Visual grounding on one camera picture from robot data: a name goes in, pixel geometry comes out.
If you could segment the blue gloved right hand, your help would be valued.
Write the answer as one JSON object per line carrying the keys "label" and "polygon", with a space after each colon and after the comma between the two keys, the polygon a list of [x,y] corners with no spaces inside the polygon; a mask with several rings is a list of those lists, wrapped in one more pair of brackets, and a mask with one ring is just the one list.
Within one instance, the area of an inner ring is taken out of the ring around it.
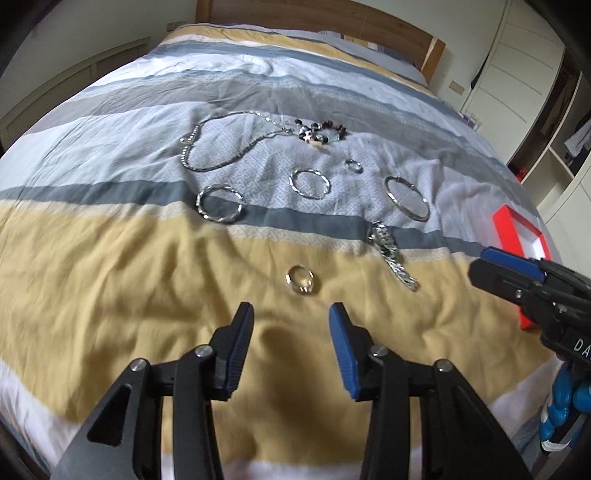
{"label": "blue gloved right hand", "polygon": [[544,455],[574,447],[590,418],[590,372],[558,355],[560,369],[540,415],[539,439]]}

